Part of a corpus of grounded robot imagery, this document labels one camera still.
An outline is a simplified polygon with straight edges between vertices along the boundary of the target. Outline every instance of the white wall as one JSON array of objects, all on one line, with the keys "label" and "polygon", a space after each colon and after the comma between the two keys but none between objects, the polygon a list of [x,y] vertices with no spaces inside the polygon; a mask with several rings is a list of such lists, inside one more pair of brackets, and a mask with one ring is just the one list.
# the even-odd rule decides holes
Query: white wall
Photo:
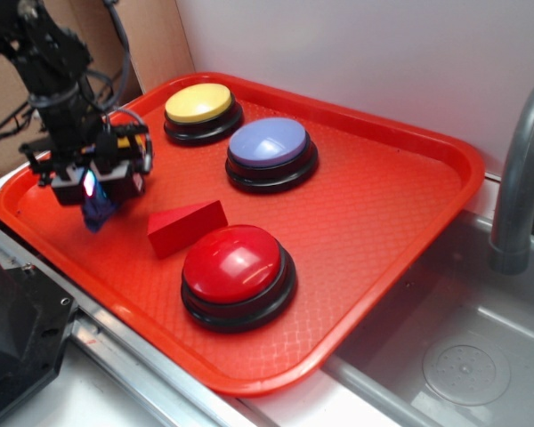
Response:
[{"label": "white wall", "polygon": [[472,143],[500,173],[534,86],[534,0],[176,0],[221,71]]}]

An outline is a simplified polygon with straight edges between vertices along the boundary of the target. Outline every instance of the red button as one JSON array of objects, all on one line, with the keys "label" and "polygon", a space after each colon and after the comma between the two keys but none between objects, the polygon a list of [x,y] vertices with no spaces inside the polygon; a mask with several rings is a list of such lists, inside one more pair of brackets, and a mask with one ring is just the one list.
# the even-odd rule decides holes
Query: red button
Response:
[{"label": "red button", "polygon": [[280,270],[277,240],[251,225],[212,231],[188,252],[183,275],[202,300],[231,304],[252,298],[267,288]]}]

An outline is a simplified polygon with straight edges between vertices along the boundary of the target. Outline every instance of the red triangular block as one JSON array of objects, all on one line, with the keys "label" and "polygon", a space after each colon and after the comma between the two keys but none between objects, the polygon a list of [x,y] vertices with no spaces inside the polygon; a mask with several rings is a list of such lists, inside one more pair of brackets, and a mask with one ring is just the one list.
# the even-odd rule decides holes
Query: red triangular block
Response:
[{"label": "red triangular block", "polygon": [[222,204],[216,200],[151,214],[147,235],[157,257],[165,258],[226,225]]}]

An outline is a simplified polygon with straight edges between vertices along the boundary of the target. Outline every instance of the red tray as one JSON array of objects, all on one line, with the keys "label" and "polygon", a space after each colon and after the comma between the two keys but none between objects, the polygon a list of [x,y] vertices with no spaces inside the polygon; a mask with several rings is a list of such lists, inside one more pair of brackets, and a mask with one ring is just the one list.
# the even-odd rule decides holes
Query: red tray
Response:
[{"label": "red tray", "polygon": [[[228,182],[227,139],[199,148],[168,142],[166,100],[205,82],[227,85],[247,123],[299,121],[320,153],[312,178],[281,194],[247,194]],[[144,197],[92,234],[78,208],[59,206],[26,171],[0,191],[0,218],[138,334],[225,394],[261,395],[317,368],[483,180],[480,156],[462,141],[236,77],[181,77],[129,108],[146,119],[155,144]],[[218,198],[230,224],[269,231],[298,275],[289,308],[242,334],[192,323],[180,298],[188,249],[159,260],[146,235],[150,214]]]}]

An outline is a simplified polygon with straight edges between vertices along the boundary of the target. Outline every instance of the sink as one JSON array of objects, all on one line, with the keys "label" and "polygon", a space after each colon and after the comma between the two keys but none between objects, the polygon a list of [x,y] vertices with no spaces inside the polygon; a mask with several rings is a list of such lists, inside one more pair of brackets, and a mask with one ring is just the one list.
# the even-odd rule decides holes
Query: sink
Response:
[{"label": "sink", "polygon": [[534,238],[503,276],[490,227],[462,212],[324,369],[401,425],[534,425]]}]

